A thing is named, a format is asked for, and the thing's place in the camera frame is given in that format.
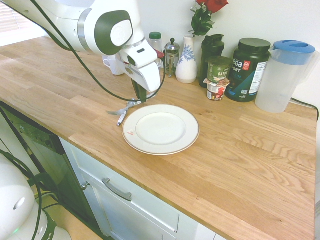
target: white cabinet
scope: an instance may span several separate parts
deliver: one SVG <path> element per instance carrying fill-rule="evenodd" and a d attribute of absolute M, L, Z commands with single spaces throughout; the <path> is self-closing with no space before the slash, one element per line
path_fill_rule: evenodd
<path fill-rule="evenodd" d="M 220 236 L 220 235 L 215 235 L 214 240 L 226 240 L 224 237 Z"/>
<path fill-rule="evenodd" d="M 61 139 L 101 232 L 115 240 L 213 240 L 216 234 Z"/>

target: plastic pitcher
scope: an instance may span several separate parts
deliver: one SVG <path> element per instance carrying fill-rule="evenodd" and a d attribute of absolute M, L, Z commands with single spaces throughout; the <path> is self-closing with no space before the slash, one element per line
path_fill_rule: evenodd
<path fill-rule="evenodd" d="M 297 85 L 319 61 L 319 53 L 313 46 L 295 40 L 277 41 L 269 51 L 270 59 L 255 104 L 266 112 L 282 113 Z"/>

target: white bottle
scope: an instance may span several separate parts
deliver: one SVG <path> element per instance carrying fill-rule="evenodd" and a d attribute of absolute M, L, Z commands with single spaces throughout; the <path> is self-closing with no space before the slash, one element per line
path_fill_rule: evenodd
<path fill-rule="evenodd" d="M 161 33 L 157 31 L 150 32 L 149 44 L 153 49 L 162 53 Z M 155 60 L 155 63 L 157 64 L 158 68 L 162 67 L 162 61 L 160 59 Z"/>

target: window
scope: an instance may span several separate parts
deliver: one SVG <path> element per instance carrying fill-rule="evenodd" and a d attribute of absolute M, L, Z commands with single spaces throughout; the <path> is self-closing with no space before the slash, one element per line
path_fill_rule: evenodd
<path fill-rule="evenodd" d="M 0 47 L 44 36 L 45 31 L 0 2 Z"/>

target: french press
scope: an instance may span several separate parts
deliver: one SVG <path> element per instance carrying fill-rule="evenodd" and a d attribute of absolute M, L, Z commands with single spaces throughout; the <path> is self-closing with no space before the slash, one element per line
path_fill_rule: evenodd
<path fill-rule="evenodd" d="M 175 39 L 171 38 L 170 42 L 167 43 L 164 47 L 165 50 L 165 72 L 168 74 L 168 77 L 176 75 L 176 68 L 179 61 L 179 44 L 175 43 Z"/>

